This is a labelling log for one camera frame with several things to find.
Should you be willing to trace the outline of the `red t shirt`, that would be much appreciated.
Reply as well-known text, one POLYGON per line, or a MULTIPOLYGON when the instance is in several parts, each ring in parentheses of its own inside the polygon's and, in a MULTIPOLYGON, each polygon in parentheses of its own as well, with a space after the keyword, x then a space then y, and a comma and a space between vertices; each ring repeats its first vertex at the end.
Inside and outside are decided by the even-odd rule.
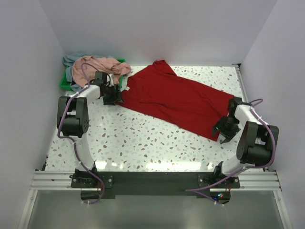
POLYGON ((119 105, 174 124, 216 141, 213 126, 228 114, 232 94, 176 75, 169 64, 155 61, 128 79, 119 105))

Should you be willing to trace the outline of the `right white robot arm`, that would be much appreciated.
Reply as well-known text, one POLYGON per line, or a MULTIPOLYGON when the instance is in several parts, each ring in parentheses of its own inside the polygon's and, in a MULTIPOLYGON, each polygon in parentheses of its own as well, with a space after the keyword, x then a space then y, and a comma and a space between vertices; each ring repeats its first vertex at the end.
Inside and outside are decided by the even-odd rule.
POLYGON ((230 179, 254 168, 270 166, 275 158, 279 128, 269 125, 254 109, 255 104, 246 103, 240 97, 229 100, 228 114, 212 128, 212 134, 221 134, 222 143, 230 142, 241 130, 236 155, 220 162, 210 175, 210 182, 224 187, 230 179))

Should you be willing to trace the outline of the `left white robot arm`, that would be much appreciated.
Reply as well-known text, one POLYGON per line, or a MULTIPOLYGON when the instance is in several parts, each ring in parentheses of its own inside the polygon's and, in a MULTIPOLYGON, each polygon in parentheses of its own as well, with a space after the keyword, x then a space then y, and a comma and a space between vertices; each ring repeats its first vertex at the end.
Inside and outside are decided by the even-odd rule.
POLYGON ((81 180, 88 187, 96 186, 99 181, 87 139, 90 127, 88 105, 99 99, 104 105, 122 101, 120 86, 114 83, 113 77, 113 74, 96 72, 83 89, 58 99, 57 137, 71 142, 76 172, 85 172, 81 180))

